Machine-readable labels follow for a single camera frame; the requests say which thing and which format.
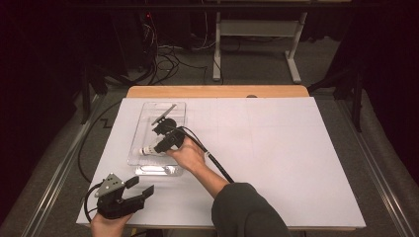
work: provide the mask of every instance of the hand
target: hand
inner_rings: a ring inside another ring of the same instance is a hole
[[[167,150],[166,154],[173,157],[178,164],[194,173],[199,168],[206,166],[204,151],[188,136],[185,136],[182,146],[177,150]]]
[[[126,222],[132,214],[118,219],[107,219],[103,215],[96,213],[91,222],[92,236],[94,237],[121,237],[123,235]]]

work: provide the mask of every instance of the clear plastic container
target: clear plastic container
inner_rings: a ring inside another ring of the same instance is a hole
[[[181,176],[183,174],[183,168],[165,153],[144,155],[141,151],[152,149],[164,137],[153,131],[158,124],[153,123],[172,107],[172,111],[165,117],[173,119],[176,126],[185,125],[186,104],[184,102],[144,103],[127,159],[127,163],[134,168],[137,175]]]

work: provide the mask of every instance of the sleeve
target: sleeve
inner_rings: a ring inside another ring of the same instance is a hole
[[[292,236],[274,208],[245,183],[229,184],[219,192],[211,218],[219,237]]]

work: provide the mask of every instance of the person's left hand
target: person's left hand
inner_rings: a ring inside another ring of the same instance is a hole
[[[103,215],[96,213],[90,223],[92,235],[94,237],[121,237],[124,226],[132,215],[133,213],[118,219],[107,219]]]

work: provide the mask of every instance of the person's right hand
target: person's right hand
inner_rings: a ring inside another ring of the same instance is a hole
[[[166,154],[173,157],[182,168],[191,173],[206,165],[204,151],[188,136],[185,136],[184,142],[179,149],[167,150]]]

